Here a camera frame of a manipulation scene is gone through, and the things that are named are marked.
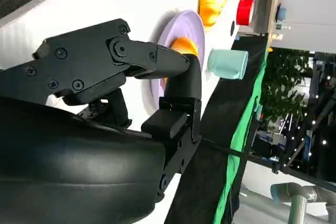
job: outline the metal pipe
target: metal pipe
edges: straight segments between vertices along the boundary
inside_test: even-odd
[[[290,207],[285,204],[277,204],[272,199],[257,194],[248,189],[241,189],[242,195],[239,196],[240,205],[245,205],[251,209],[262,212],[283,223],[288,222]],[[306,224],[328,224],[327,221],[317,218],[313,215],[306,214]]]
[[[305,224],[307,199],[302,195],[294,195],[290,206],[288,224]]]
[[[278,202],[292,202],[295,195],[303,196],[308,202],[316,202],[318,199],[315,187],[300,186],[297,183],[271,185],[271,195],[273,200]]]

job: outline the green strip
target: green strip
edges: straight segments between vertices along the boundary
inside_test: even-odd
[[[267,53],[265,53],[264,61],[261,64],[259,74],[254,83],[253,93],[250,100],[247,103],[246,109],[240,118],[235,134],[231,140],[231,149],[241,152],[244,149],[245,138],[247,137],[246,131],[248,131],[250,126],[251,114],[254,109],[255,102],[259,103],[261,96],[261,82],[264,77],[266,68]],[[240,158],[234,155],[229,155],[227,160],[227,170],[226,170],[226,184],[224,186],[222,195],[220,196],[216,214],[214,217],[213,224],[221,224],[222,217],[224,215],[224,210],[227,202],[227,196],[230,192],[231,185],[236,177]]]

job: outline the potted plant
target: potted plant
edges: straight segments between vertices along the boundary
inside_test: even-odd
[[[274,48],[269,53],[260,98],[266,125],[285,118],[288,113],[296,118],[302,116],[304,95],[293,89],[305,77],[312,77],[309,56],[307,51],[285,48]]]

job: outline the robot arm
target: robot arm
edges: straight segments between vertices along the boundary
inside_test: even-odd
[[[118,19],[49,38],[35,60],[0,71],[0,222],[133,223],[185,171],[200,142],[199,61],[129,31]],[[169,77],[142,132],[126,129],[126,76]],[[89,106],[41,105],[50,94]]]

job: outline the yellow object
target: yellow object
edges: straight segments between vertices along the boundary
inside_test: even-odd
[[[198,13],[205,29],[209,29],[216,24],[225,3],[226,0],[199,0]]]
[[[191,54],[198,56],[198,48],[195,42],[186,37],[181,37],[175,40],[170,48],[181,54]]]

